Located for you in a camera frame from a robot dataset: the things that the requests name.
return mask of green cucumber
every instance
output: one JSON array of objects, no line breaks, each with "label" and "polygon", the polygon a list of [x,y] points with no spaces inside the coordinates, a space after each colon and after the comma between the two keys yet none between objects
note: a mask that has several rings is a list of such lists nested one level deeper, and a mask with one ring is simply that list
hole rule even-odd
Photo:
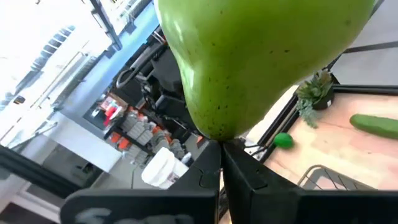
[{"label": "green cucumber", "polygon": [[381,118],[377,116],[355,114],[349,119],[349,122],[362,131],[377,136],[398,139],[398,120],[390,118]]}]

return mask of white container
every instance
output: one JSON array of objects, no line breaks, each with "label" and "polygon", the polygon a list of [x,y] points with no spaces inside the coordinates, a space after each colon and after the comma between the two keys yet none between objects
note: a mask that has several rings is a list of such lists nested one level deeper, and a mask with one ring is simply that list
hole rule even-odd
[{"label": "white container", "polygon": [[141,174],[142,180],[152,186],[168,189],[186,171],[188,167],[174,157],[174,154],[163,147],[148,163]]}]

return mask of potted plant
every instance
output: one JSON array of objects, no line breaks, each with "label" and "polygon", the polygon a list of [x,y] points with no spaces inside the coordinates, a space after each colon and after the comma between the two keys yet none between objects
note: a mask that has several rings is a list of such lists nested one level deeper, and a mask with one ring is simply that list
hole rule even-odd
[{"label": "potted plant", "polygon": [[314,74],[311,80],[305,81],[297,88],[297,110],[304,121],[316,128],[317,112],[327,109],[335,99],[330,72],[322,70]]}]

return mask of brown speck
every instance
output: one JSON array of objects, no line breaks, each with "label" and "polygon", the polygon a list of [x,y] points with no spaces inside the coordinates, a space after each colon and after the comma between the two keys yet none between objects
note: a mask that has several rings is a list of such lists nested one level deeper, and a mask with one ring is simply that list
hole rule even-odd
[{"label": "brown speck", "polygon": [[350,25],[351,25],[351,19],[345,20],[345,21],[344,21],[344,24],[345,24],[346,26],[350,26]]}]

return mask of green lime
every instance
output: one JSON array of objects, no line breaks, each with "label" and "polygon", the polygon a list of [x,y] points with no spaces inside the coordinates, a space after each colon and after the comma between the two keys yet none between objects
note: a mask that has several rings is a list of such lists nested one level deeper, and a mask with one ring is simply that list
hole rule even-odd
[{"label": "green lime", "polygon": [[290,149],[294,145],[293,138],[287,133],[279,133],[274,138],[274,144],[284,149]]}]

